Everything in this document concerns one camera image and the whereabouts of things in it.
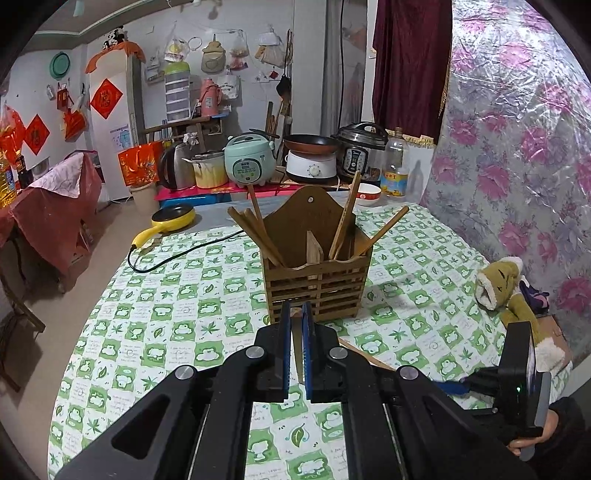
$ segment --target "red bag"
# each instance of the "red bag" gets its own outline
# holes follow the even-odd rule
[[[18,112],[5,103],[0,119],[0,150],[12,165],[16,165],[17,158],[21,156],[26,130]]]
[[[66,140],[74,138],[86,128],[86,118],[79,110],[72,112],[68,108],[64,112],[64,123],[66,124]]]

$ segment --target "table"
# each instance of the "table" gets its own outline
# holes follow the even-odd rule
[[[343,202],[346,193],[334,196]],[[284,200],[270,197],[259,204],[266,215]],[[235,204],[240,209],[249,202]],[[228,206],[200,207],[196,226],[156,239],[140,252],[138,265],[153,265],[236,231],[224,226],[231,225]],[[399,208],[391,203],[356,207],[357,223],[372,235]],[[497,363],[505,328],[473,296],[476,270],[486,260],[425,208],[410,208],[374,247],[357,318],[327,325],[381,361],[413,364],[434,380],[460,378]],[[258,248],[245,236],[194,251],[152,274],[135,274],[122,263],[64,373],[51,422],[50,477],[177,366],[220,365],[252,344],[256,330],[269,322],[262,283]],[[553,399],[570,368],[553,379]],[[307,402],[295,370],[292,365],[286,402],[254,405],[246,477],[296,480],[302,478],[298,467],[308,462],[316,479],[346,479],[340,405]],[[457,401],[464,407],[488,406],[478,395]]]
[[[17,225],[37,253],[66,274],[76,252],[80,222],[92,223],[95,218],[100,185],[92,160],[85,154],[78,198],[26,188],[14,202],[0,209],[0,247]]]

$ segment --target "wooden stick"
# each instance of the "wooden stick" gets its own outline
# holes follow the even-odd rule
[[[255,189],[251,183],[246,185],[246,188],[248,189],[248,194],[251,196],[252,207],[254,208],[256,219],[261,224],[261,231],[266,233],[267,229],[265,228],[265,222],[262,219],[261,209],[258,206],[258,200],[256,199]]]
[[[337,258],[340,247],[343,245],[343,240],[349,229],[349,222],[351,220],[351,214],[353,213],[355,197],[357,196],[360,182],[361,173],[356,171],[355,176],[353,177],[353,183],[349,186],[349,196],[347,197],[347,202],[343,208],[343,215],[340,217],[339,226],[336,228],[335,238],[330,246],[329,260]]]
[[[390,230],[398,221],[408,213],[409,208],[405,205],[400,209],[400,211],[394,215],[386,225],[384,225],[381,230],[376,233],[370,240],[367,242],[360,251],[358,251],[355,256],[360,257],[367,253],[369,250],[380,238],[382,238],[388,230]]]
[[[269,248],[267,247],[265,242],[262,241],[261,237],[258,235],[256,230],[252,227],[252,225],[246,219],[246,217],[243,217],[242,215],[240,215],[240,213],[238,213],[238,211],[234,207],[230,207],[228,209],[228,214],[240,226],[240,228],[242,228],[242,230],[244,230],[246,232],[246,234],[252,239],[252,241],[258,245],[258,248],[261,249],[262,255],[264,255],[269,260],[271,260],[271,262],[273,262],[273,264],[276,267],[283,266],[281,261],[275,255],[273,255],[272,252],[269,251]]]
[[[396,371],[395,368],[392,368],[388,364],[385,364],[384,362],[381,362],[380,360],[378,360],[377,358],[371,356],[367,352],[364,352],[363,350],[359,350],[357,347],[354,347],[353,345],[351,345],[346,340],[343,340],[342,338],[339,338],[339,343],[342,346],[344,346],[345,348],[348,348],[349,350],[353,350],[354,352],[357,352],[359,355],[362,355],[370,364],[374,364],[376,367],[385,368],[386,370],[391,370],[393,372]]]
[[[271,240],[269,235],[267,235],[266,230],[258,229],[260,228],[258,227],[258,219],[255,217],[255,214],[252,213],[252,210],[250,210],[250,208],[247,208],[246,210],[244,210],[243,215],[244,217],[246,217],[247,221],[251,224],[251,226],[256,230],[257,235],[260,237],[261,241],[265,244],[267,249],[273,255],[275,255],[276,259],[279,260],[279,262],[281,262],[282,266],[285,265],[285,260],[283,260],[283,256],[279,253],[279,250],[277,250],[277,247],[273,243],[273,240]]]
[[[265,123],[265,132],[271,132],[271,115],[273,115],[273,102],[267,104],[267,121]]]

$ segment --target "rice cooker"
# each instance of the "rice cooker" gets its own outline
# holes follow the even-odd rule
[[[335,135],[341,147],[337,152],[337,170],[344,181],[351,181],[355,172],[361,181],[379,184],[383,151],[388,143],[386,130],[373,123],[361,122],[343,127]]]
[[[262,135],[242,134],[230,137],[224,150],[224,165],[230,181],[239,187],[263,186],[275,171],[274,142]]]

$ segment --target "human hand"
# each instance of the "human hand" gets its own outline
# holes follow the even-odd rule
[[[558,426],[558,414],[554,410],[548,410],[546,416],[546,423],[544,424],[544,431],[541,437],[534,439],[515,439],[512,440],[507,448],[516,456],[521,455],[521,449],[535,445],[536,443],[542,443],[548,440],[556,431]]]

